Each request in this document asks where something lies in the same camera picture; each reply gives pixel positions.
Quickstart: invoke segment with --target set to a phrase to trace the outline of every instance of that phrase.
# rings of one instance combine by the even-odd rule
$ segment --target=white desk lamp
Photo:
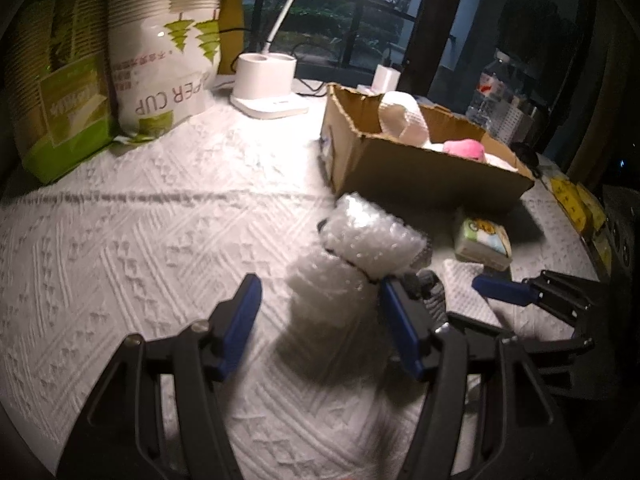
[[[277,119],[308,111],[305,100],[291,91],[296,58],[269,52],[293,1],[287,0],[282,7],[262,52],[238,57],[236,84],[230,100],[231,104],[251,117]]]

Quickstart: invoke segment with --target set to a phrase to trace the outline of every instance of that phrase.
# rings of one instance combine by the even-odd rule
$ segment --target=white textured tablecloth
[[[238,373],[220,388],[247,480],[388,479],[424,388],[388,366],[375,314],[343,330],[291,317],[286,268],[333,207],[317,162],[324,100],[257,121],[213,107],[149,145],[102,153],[0,205],[0,400],[54,470],[79,410],[125,335],[177,333],[256,272],[264,301]],[[508,218],[515,279],[543,268],[595,279],[555,199],[536,186]],[[449,214],[412,214],[452,256]],[[535,307],[500,305],[537,336],[567,335]],[[168,418],[175,413],[168,409]],[[472,432],[465,431],[468,447]]]

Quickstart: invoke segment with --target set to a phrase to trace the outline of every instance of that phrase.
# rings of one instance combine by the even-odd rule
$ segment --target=tissue pack
[[[495,222],[456,212],[454,248],[462,260],[484,264],[496,270],[511,265],[511,243],[505,228]]]

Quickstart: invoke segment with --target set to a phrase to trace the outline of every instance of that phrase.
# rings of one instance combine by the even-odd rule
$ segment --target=plastic bottle
[[[502,101],[509,103],[513,98],[513,67],[510,62],[511,58],[505,53],[495,51],[495,59],[482,70],[474,97],[466,110],[466,118],[487,131],[500,127],[500,124],[493,124],[499,120],[496,116],[498,104]]]

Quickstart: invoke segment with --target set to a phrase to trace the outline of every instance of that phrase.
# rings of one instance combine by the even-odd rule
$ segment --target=cardboard box
[[[476,139],[514,173],[475,160],[401,144],[381,133],[382,96],[364,96],[337,84],[328,88],[322,158],[336,196],[358,192],[368,200],[426,207],[504,212],[534,185],[529,169],[482,128],[446,108],[421,105],[432,142]]]

